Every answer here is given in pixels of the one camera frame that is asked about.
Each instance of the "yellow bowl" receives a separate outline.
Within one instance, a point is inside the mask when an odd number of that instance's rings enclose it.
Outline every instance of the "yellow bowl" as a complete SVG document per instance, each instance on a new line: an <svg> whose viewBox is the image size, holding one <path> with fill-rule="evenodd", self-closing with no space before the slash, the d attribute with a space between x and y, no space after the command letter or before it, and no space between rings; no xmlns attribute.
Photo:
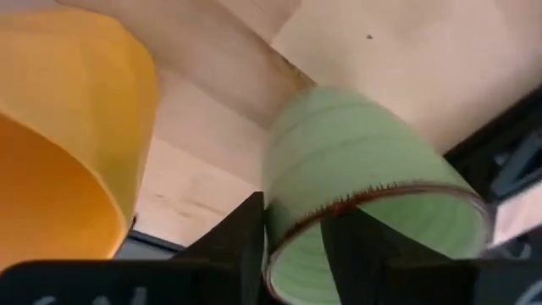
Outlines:
<svg viewBox="0 0 542 305"><path fill-rule="evenodd" d="M0 15L0 269L109 258L130 227L152 135L152 57L114 19Z"/></svg>

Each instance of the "wooden surface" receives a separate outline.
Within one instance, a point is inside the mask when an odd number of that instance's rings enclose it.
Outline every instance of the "wooden surface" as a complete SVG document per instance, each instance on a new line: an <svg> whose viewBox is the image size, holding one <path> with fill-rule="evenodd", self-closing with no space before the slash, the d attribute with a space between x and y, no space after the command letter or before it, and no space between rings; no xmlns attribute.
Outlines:
<svg viewBox="0 0 542 305"><path fill-rule="evenodd" d="M269 44L318 82L378 99L441 151L542 80L537 0L63 2L112 15L156 59L163 100L135 228L185 246L259 189L266 130L312 84ZM504 206L497 241L542 221L541 190Z"/></svg>

